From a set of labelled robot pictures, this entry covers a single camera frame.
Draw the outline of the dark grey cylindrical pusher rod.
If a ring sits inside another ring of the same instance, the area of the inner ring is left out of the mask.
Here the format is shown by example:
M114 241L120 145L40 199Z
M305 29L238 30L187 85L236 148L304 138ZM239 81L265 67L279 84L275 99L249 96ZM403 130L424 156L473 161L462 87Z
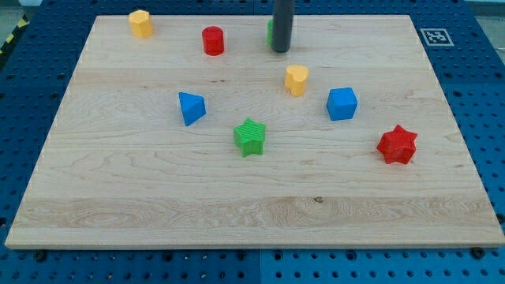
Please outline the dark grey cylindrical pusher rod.
M271 49L286 53L290 49L294 19L294 0L274 0Z

